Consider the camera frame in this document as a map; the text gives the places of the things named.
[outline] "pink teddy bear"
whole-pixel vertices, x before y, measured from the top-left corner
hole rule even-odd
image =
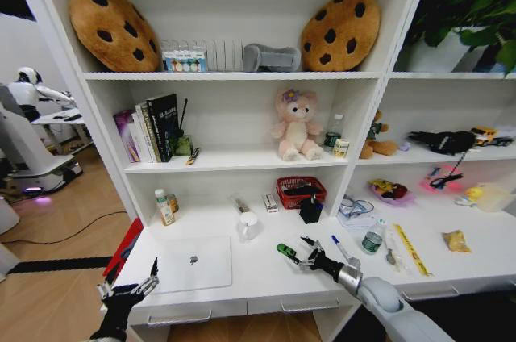
[[[281,123],[271,130],[271,135],[280,141],[280,157],[283,161],[294,161],[301,152],[306,159],[319,159],[323,149],[311,138],[323,130],[318,123],[311,122],[317,109],[317,95],[308,91],[279,91],[276,96],[276,111]]]

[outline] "drawer handle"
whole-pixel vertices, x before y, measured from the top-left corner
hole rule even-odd
[[[335,301],[331,302],[330,304],[319,304],[315,306],[285,306],[283,302],[281,302],[281,309],[286,314],[293,314],[296,312],[306,312],[306,311],[316,311],[316,310],[330,310],[331,308],[339,308],[340,303],[336,299]]]
[[[182,318],[176,317],[171,319],[162,319],[162,320],[152,320],[152,317],[149,315],[147,320],[147,325],[149,327],[160,327],[160,326],[172,326],[174,324],[185,324],[185,323],[200,323],[207,322],[211,319],[212,310],[206,316],[201,317],[193,317],[193,318]]]
[[[445,291],[443,293],[416,294],[415,296],[410,296],[405,291],[401,292],[402,297],[408,300],[409,302],[412,302],[414,300],[454,298],[455,296],[460,295],[460,292],[454,286],[451,286],[449,291]]]

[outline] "bear ear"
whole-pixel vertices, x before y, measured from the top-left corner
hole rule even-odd
[[[317,94],[313,90],[304,92],[302,96],[308,98],[310,104],[317,104]]]

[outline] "yellow tape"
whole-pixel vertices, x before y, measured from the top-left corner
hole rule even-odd
[[[402,227],[400,227],[397,223],[394,224],[394,227],[396,228],[398,235],[400,235],[400,237],[402,238],[403,244],[405,245],[406,250],[409,251],[410,255],[412,256],[412,259],[414,260],[414,263],[417,265],[419,272],[424,276],[431,276],[431,273],[428,272],[427,267],[425,267],[425,265],[422,263],[421,258],[419,257],[409,238],[406,236]]]

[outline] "plastic bottle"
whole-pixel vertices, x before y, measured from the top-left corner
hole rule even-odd
[[[385,237],[385,221],[379,219],[372,227],[369,228],[362,240],[362,248],[366,253],[372,255],[381,245]]]
[[[326,135],[324,137],[323,148],[324,151],[332,152],[333,146],[335,146],[335,141],[341,137],[341,132],[343,130],[343,121],[344,115],[335,114],[333,115],[333,120],[328,123],[328,128],[326,129]]]
[[[156,205],[158,207],[158,211],[161,213],[163,224],[170,225],[175,221],[175,219],[172,208],[169,205],[167,195],[164,193],[163,189],[154,190],[154,195],[156,196]]]

